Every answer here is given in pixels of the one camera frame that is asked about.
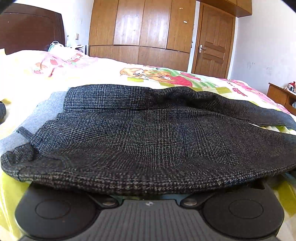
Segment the silver door handle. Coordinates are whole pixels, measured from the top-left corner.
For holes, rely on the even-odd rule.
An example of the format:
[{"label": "silver door handle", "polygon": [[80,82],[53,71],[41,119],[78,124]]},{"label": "silver door handle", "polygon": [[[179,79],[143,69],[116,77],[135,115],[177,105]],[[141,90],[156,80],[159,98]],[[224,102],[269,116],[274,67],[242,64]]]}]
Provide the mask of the silver door handle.
[{"label": "silver door handle", "polygon": [[202,50],[206,50],[204,48],[202,48],[202,44],[200,45],[200,53],[202,52]]}]

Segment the cartoon print bedding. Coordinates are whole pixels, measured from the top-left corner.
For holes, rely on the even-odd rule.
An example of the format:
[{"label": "cartoon print bedding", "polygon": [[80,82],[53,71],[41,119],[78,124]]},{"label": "cartoon print bedding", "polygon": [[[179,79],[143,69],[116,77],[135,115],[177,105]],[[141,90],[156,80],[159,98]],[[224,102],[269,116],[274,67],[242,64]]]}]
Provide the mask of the cartoon print bedding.
[{"label": "cartoon print bedding", "polygon": [[[247,100],[263,108],[290,114],[282,105],[243,81],[93,58],[69,48],[59,48],[55,52],[23,50],[8,56],[2,54],[0,65],[3,69],[0,79],[4,80],[1,83],[0,101],[4,99],[7,107],[6,120],[0,125],[0,139],[10,135],[51,93],[88,84],[120,84],[154,89],[187,86],[195,91],[210,91],[229,99]],[[295,130],[285,126],[262,128],[296,134]],[[21,232],[14,220],[14,210],[28,184],[17,182],[2,171],[0,183],[0,240],[17,240]],[[289,179],[282,178],[274,185],[275,193],[285,209],[285,222],[279,238],[287,241],[296,240],[296,198],[291,183]]]}]

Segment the wooden desk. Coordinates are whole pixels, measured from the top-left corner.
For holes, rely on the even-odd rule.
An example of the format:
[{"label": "wooden desk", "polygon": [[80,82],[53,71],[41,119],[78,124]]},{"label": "wooden desk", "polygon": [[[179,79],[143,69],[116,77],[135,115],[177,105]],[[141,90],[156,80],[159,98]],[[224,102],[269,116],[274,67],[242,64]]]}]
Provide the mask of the wooden desk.
[{"label": "wooden desk", "polygon": [[269,83],[267,96],[274,102],[283,105],[293,115],[296,115],[296,109],[292,106],[292,104],[296,101],[296,95],[292,94],[288,90]]}]

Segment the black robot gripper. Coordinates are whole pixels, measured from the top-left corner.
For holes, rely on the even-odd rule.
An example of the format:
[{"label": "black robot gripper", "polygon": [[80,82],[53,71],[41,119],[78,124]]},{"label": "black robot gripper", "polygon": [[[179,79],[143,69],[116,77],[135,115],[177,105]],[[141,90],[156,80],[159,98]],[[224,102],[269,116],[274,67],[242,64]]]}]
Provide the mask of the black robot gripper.
[{"label": "black robot gripper", "polygon": [[259,182],[153,198],[31,184],[15,218],[24,233],[21,241],[275,241],[284,211],[273,191]]}]

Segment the floral bedspread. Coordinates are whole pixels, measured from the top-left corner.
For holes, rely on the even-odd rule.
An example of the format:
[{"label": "floral bedspread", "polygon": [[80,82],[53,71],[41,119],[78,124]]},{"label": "floral bedspread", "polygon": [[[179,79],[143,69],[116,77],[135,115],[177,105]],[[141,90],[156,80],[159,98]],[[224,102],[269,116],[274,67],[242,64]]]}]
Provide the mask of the floral bedspread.
[{"label": "floral bedspread", "polygon": [[[290,114],[282,105],[243,81],[92,58],[69,48],[54,48],[52,52],[23,50],[8,56],[0,54],[0,65],[3,69],[0,78],[4,80],[1,83],[0,100],[5,99],[5,103],[9,103],[9,114],[0,125],[0,139],[10,135],[36,105],[48,99],[52,92],[87,84],[119,84],[154,89],[187,86],[195,91],[211,91],[229,99],[247,100],[263,108]],[[296,134],[295,130],[285,126],[262,128]],[[14,220],[14,210],[28,185],[19,183],[3,172],[0,172],[0,183],[0,240],[12,241],[21,235]],[[285,222],[279,233],[279,238],[285,241],[296,240],[295,187],[296,182],[293,183],[290,176],[283,176],[273,186],[285,209]]]}]

